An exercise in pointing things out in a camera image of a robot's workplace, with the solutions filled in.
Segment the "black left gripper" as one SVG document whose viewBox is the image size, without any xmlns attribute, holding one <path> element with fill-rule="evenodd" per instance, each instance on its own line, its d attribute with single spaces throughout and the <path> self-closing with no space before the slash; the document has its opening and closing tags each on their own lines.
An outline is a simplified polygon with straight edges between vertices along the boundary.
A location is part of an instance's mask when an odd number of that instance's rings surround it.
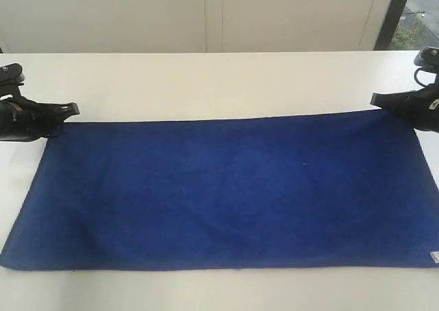
<svg viewBox="0 0 439 311">
<path fill-rule="evenodd" d="M 31 142 L 47 138 L 55 130 L 55 123 L 79 114 L 75 102 L 40 104 L 24 97 L 1 100 L 1 141 Z"/>
</svg>

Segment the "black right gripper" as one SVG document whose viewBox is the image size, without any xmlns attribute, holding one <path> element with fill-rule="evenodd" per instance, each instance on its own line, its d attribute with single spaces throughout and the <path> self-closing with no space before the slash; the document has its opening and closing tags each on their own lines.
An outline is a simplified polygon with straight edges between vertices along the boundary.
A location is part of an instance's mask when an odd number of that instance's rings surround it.
<svg viewBox="0 0 439 311">
<path fill-rule="evenodd" d="M 373 93 L 370 105 L 388 112 L 403 112 L 404 120 L 421 131 L 438 132 L 438 85 L 428 84 L 417 91 Z"/>
</svg>

